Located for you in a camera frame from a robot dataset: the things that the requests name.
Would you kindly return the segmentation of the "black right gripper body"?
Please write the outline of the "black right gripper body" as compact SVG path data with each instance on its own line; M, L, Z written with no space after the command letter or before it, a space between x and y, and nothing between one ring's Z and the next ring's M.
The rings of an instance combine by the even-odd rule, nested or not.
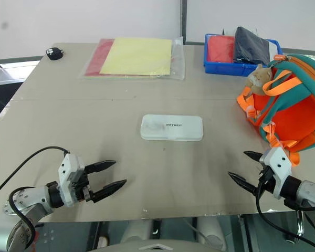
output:
M260 178L255 195L262 196L265 191L272 194L276 185L274 171L272 168L268 165L263 165L263 170L259 173L259 175Z

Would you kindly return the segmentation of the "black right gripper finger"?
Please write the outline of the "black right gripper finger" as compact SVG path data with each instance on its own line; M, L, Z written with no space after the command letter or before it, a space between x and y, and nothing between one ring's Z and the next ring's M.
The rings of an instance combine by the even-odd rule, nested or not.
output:
M245 189L249 193L253 194L253 196L256 196L257 187L250 184L249 182L245 180L245 178L241 177L240 175L236 173L228 172L228 175L237 185L239 185L241 188Z
M254 152L254 151L244 151L244 154L258 163L260 163L260 159L263 155L262 153Z

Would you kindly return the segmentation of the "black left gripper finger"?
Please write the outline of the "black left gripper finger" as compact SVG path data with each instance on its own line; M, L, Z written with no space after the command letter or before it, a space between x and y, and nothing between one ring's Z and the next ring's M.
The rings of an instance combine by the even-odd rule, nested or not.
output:
M101 190L97 192L91 192L90 198L94 203L101 201L118 191L126 182L126 179L112 182L111 184L104 186Z
M96 162L96 163L85 166L85 172L87 174L94 173L94 172L98 173L98 172L108 169L114 164L116 164L115 160L104 160L104 161Z

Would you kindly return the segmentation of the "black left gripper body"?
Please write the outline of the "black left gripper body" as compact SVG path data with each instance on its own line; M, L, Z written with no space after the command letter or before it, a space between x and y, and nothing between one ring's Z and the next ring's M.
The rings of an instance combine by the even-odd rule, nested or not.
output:
M74 203L90 201L92 190L88 180L88 174L93 172L91 166L86 166L83 170L78 169L69 175L70 196Z

